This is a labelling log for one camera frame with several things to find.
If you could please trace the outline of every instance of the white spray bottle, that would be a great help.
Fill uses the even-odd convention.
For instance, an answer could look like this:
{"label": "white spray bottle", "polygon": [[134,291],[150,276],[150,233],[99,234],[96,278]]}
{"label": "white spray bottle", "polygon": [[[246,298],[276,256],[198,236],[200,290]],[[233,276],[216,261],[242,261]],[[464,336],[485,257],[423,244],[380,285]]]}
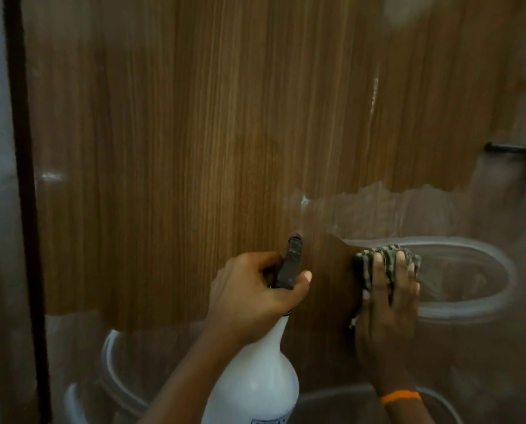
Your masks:
{"label": "white spray bottle", "polygon": [[[302,238],[292,236],[272,288],[294,288],[301,254]],[[296,372],[281,353],[289,314],[231,360],[210,394],[202,424],[286,424],[299,396]]]}

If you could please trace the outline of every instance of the finger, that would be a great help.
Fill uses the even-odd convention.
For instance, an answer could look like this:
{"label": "finger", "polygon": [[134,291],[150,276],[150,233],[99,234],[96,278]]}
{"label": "finger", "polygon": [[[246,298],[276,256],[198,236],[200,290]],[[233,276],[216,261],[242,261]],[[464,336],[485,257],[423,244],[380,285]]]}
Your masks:
{"label": "finger", "polygon": [[406,255],[403,251],[397,251],[395,266],[396,281],[393,294],[393,309],[399,312],[406,308],[408,302],[413,299],[415,286],[410,283]]}
{"label": "finger", "polygon": [[281,255],[276,251],[256,251],[253,253],[246,253],[245,256],[249,258],[259,272],[274,266],[281,261]]}
{"label": "finger", "polygon": [[384,315],[390,311],[391,307],[388,304],[388,280],[385,272],[385,262],[380,253],[375,253],[375,256],[373,257],[371,296],[373,316]]}
{"label": "finger", "polygon": [[363,302],[355,330],[360,338],[367,338],[371,335],[371,296],[367,290],[363,290]]}
{"label": "finger", "polygon": [[304,271],[296,277],[296,283],[292,290],[284,288],[272,289],[272,294],[281,303],[284,309],[281,309],[283,314],[289,312],[295,306],[302,302],[310,290],[310,282],[312,281],[312,272]]}

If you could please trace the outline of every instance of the left hand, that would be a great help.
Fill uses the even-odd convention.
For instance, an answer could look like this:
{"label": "left hand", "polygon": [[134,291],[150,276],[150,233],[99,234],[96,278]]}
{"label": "left hand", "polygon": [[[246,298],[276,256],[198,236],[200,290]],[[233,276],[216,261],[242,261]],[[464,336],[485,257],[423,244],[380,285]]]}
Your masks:
{"label": "left hand", "polygon": [[312,274],[302,272],[293,290],[270,289],[262,271],[276,266],[275,251],[244,253],[230,259],[217,272],[210,288],[205,330],[223,336],[239,348],[266,335],[276,322],[306,296]]}

